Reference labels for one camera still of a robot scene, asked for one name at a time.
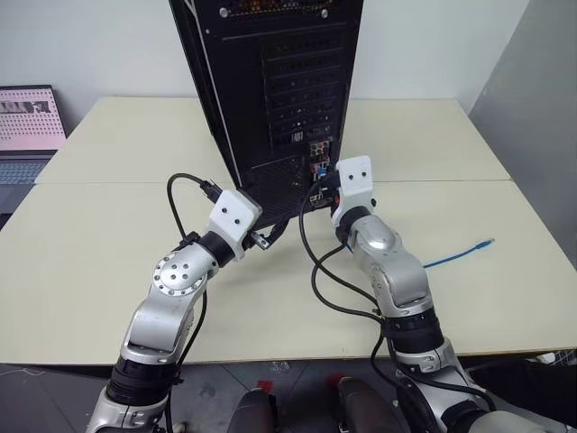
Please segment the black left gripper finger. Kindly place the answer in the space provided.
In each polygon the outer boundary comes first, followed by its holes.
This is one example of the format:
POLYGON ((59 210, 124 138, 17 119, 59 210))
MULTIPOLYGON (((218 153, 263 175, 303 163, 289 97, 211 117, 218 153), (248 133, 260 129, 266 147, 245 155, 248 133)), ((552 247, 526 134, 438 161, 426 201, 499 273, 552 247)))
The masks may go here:
POLYGON ((285 232, 290 219, 285 218, 277 222, 272 229, 270 230, 268 236, 266 237, 267 241, 277 241, 285 232))

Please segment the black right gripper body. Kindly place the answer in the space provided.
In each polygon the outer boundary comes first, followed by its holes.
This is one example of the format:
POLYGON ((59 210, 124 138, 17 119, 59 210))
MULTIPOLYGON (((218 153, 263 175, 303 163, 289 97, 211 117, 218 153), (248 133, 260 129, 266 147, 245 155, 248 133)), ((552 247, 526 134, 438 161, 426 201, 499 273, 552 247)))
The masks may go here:
POLYGON ((343 214, 341 207, 341 177, 339 171, 333 171, 325 176, 325 189, 331 198, 331 218, 340 219, 343 214))

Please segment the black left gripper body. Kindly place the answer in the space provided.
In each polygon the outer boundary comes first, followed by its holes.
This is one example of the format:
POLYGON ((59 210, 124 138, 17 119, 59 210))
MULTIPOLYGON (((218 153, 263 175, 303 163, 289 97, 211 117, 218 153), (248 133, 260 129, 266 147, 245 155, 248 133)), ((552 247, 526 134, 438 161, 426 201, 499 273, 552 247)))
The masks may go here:
POLYGON ((271 246, 271 242, 268 237, 261 234, 255 226, 251 227, 247 231, 243 239, 243 250, 248 251, 254 246, 261 248, 263 251, 266 251, 271 246))

